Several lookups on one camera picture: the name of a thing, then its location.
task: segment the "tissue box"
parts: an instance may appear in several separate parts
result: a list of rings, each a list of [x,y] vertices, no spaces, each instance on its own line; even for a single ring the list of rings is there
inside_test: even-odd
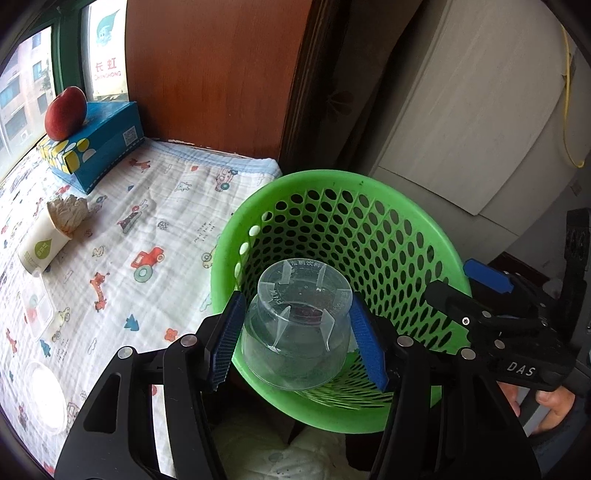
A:
[[[144,140],[135,102],[88,102],[82,129],[67,140],[37,144],[51,170],[83,193]]]

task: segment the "paper cup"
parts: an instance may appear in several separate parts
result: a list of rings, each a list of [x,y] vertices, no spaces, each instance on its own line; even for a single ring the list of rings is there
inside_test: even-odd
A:
[[[29,273],[43,271],[69,240],[71,237],[56,227],[45,207],[19,246],[18,258]]]

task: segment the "plastic laundry basket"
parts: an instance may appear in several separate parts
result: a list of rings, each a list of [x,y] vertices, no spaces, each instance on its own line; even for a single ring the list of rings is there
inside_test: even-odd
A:
[[[467,345],[464,328],[421,298],[426,284],[437,278],[470,294],[460,258],[435,221],[396,190],[334,170],[294,173],[261,188],[236,210],[220,236],[212,267],[214,311],[221,312],[237,288],[250,301],[263,270],[294,257],[335,267],[374,313],[428,348],[456,353]],[[327,384],[290,392],[256,377],[239,345],[234,365],[284,413],[334,432],[384,429],[392,394],[381,393],[368,380],[358,353],[349,353],[340,374]],[[434,387],[431,403],[440,396]]]

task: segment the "printed bedsheet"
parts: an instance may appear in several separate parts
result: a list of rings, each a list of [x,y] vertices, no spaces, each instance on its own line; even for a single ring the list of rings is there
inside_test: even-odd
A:
[[[251,160],[146,139],[88,195],[91,214],[43,274],[56,316],[34,342],[20,289],[17,246],[52,197],[81,196],[35,151],[0,184],[0,404],[17,433],[53,473],[80,407],[120,346],[165,348],[211,312],[217,239],[232,213],[280,175],[274,160]],[[67,404],[67,427],[49,434],[35,420],[25,370],[48,367]],[[161,387],[155,438],[173,474]]]

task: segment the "plastic lid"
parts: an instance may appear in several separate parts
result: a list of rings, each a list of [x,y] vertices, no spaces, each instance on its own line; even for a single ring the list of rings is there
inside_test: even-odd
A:
[[[24,276],[21,301],[31,336],[38,341],[53,321],[56,312],[39,271]]]
[[[25,371],[29,407],[37,423],[48,433],[58,434],[67,424],[66,399],[56,376],[33,360]]]

